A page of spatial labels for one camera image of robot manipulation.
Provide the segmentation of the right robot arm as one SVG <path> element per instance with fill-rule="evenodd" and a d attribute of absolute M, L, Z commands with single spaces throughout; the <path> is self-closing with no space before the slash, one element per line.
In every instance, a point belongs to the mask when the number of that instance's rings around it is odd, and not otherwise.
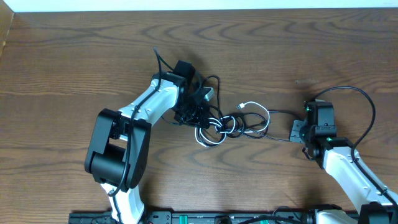
<path fill-rule="evenodd" d="M 337 136 L 334 107 L 330 102 L 305 103 L 306 117 L 295 120 L 290 141 L 304 145 L 310 161 L 332 176 L 351 200 L 358 218 L 339 208 L 326 206 L 313 212 L 315 223 L 397 223 L 397 194 L 364 163 L 354 144 Z"/>

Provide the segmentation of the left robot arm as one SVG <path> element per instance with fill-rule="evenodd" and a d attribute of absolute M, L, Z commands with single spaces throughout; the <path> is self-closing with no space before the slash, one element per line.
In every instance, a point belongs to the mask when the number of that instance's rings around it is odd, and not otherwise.
<path fill-rule="evenodd" d="M 177 125 L 207 128 L 214 95 L 192 64 L 180 60 L 170 71 L 155 73 L 148 89 L 132 103 L 99 112 L 84 167 L 108 194 L 111 223 L 138 223 L 144 213 L 139 182 L 153 125 L 173 110 Z"/>

